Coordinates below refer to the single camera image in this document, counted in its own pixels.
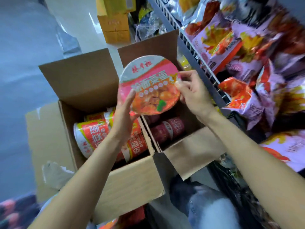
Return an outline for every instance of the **person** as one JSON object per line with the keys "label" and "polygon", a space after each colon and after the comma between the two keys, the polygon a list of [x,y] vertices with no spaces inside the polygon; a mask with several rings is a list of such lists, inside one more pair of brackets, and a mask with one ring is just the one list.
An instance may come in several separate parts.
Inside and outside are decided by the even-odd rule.
{"label": "person", "polygon": [[[219,114],[211,104],[208,90],[196,71],[180,74],[183,81],[176,82],[181,92],[180,100],[224,144],[260,204],[282,229],[303,229],[304,179],[285,163],[266,153]],[[134,90],[124,103],[118,95],[116,121],[109,135],[29,228],[86,228],[116,156],[131,134],[132,123],[137,117],[129,115],[134,98]]]}

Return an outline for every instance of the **white wire rack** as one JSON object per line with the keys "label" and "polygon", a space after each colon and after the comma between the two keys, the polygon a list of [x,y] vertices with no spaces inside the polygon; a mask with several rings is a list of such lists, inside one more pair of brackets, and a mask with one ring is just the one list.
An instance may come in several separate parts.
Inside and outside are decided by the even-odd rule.
{"label": "white wire rack", "polygon": [[[212,86],[214,87],[214,89],[217,91],[217,93],[220,95],[220,97],[222,98],[222,100],[224,102],[224,103],[217,102],[216,99],[218,99],[218,98],[216,97],[216,99],[215,99],[215,96],[212,95],[216,104],[221,108],[221,107],[224,107],[225,105],[227,105],[228,103],[230,103],[231,97],[227,93],[223,92],[221,89],[218,88],[218,84],[220,83],[219,80],[216,78],[215,74],[211,71],[211,69],[208,67],[206,62],[203,60],[200,53],[198,53],[198,51],[193,47],[193,45],[189,41],[189,39],[184,35],[184,32],[181,29],[179,23],[177,23],[176,19],[173,17],[173,15],[170,13],[170,11],[166,8],[165,4],[161,0],[148,0],[148,1],[152,5],[152,7],[154,8],[156,13],[159,13],[159,15],[163,15],[163,16],[159,16],[159,17],[161,18],[163,24],[165,25],[165,27],[168,31],[179,30],[179,37],[181,38],[181,41],[182,41],[182,43],[179,43],[179,46],[182,47],[180,49],[182,49],[184,56],[189,61],[190,65],[194,69],[197,70],[199,75],[202,72],[200,72],[198,69],[203,71],[203,73],[206,75],[206,77],[211,82]],[[188,50],[188,52],[191,54],[192,57],[186,55],[186,54],[188,54],[186,52],[186,50]]]}

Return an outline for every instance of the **white tile floor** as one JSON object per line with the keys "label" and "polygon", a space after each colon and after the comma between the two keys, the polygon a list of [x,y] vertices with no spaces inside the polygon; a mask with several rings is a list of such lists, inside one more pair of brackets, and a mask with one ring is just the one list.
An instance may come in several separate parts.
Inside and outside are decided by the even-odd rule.
{"label": "white tile floor", "polygon": [[[87,53],[103,48],[108,48],[118,74],[123,71],[117,49],[126,45],[106,44],[100,24],[96,16],[95,0],[45,0],[50,12],[55,16],[59,25],[68,34],[76,37],[82,52]],[[164,154],[157,154],[156,165],[161,175],[166,194],[152,201],[156,223],[161,228],[191,228],[184,214],[179,212],[169,199],[169,182],[177,173]],[[192,176],[194,181],[217,189],[212,177],[206,168]]]}

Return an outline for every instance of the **wire shelf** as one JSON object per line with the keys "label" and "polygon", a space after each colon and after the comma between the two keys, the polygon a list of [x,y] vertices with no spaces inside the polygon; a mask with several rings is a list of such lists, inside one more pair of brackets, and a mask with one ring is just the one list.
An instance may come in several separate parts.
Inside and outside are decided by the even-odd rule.
{"label": "wire shelf", "polygon": [[[172,16],[170,11],[166,8],[165,4],[161,0],[148,0],[148,2],[151,4],[151,6],[154,8],[154,11],[161,18],[167,31],[179,30],[179,37],[181,41],[178,42],[178,45],[182,50],[182,53],[189,61],[190,65],[197,70],[198,74],[204,81],[218,107],[221,108],[230,103],[231,97],[218,88],[218,84],[220,83],[219,80],[216,78],[215,74],[211,71],[206,62],[203,60],[200,53],[198,53],[198,51],[193,47],[189,39],[184,35],[184,32],[181,29],[179,23]],[[210,81],[210,84],[216,90],[219,96],[215,96],[215,94],[213,95],[213,91],[211,90],[211,88],[209,88],[210,85],[207,84],[207,79],[204,78],[203,75],[207,77],[207,79]]]}

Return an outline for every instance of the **cardboard flap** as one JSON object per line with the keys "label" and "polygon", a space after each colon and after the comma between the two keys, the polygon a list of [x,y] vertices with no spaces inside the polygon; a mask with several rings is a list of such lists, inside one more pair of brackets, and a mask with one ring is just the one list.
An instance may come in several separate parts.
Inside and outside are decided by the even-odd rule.
{"label": "cardboard flap", "polygon": [[118,49],[123,67],[126,67],[132,60],[147,55],[160,55],[177,63],[177,38],[178,31],[171,31],[156,37]]}
{"label": "cardboard flap", "polygon": [[46,165],[47,161],[57,162],[73,172],[76,171],[76,166],[71,159],[71,149],[58,103],[48,104],[27,113],[26,121],[37,184],[37,200],[43,202],[58,191],[45,185],[42,166]]}
{"label": "cardboard flap", "polygon": [[164,187],[153,157],[148,156],[110,173],[93,221],[99,224],[112,220],[163,194]]}
{"label": "cardboard flap", "polygon": [[166,149],[164,154],[185,180],[225,152],[223,143],[204,127]]}
{"label": "cardboard flap", "polygon": [[[113,89],[114,85],[117,90],[119,79],[108,49],[47,63],[39,68],[59,99],[77,109],[82,108],[83,97],[88,96],[88,93],[96,94],[98,90],[107,87]],[[103,98],[96,95],[90,97],[87,102],[95,101],[93,98]]]}

